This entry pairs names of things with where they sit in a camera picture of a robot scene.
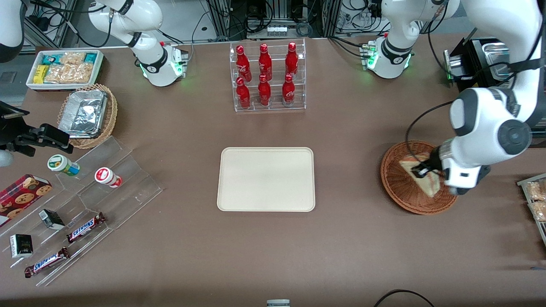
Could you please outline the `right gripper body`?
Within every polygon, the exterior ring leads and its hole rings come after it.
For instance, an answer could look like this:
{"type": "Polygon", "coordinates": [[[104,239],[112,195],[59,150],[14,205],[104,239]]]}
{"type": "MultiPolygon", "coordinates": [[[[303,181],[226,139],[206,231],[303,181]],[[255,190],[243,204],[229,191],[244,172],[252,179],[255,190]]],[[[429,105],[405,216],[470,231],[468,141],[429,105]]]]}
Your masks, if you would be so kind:
{"type": "Polygon", "coordinates": [[[14,161],[13,152],[7,151],[5,147],[8,142],[37,143],[37,128],[26,124],[23,118],[26,115],[29,115],[28,111],[13,107],[3,101],[0,103],[0,167],[10,166],[14,161]]]}

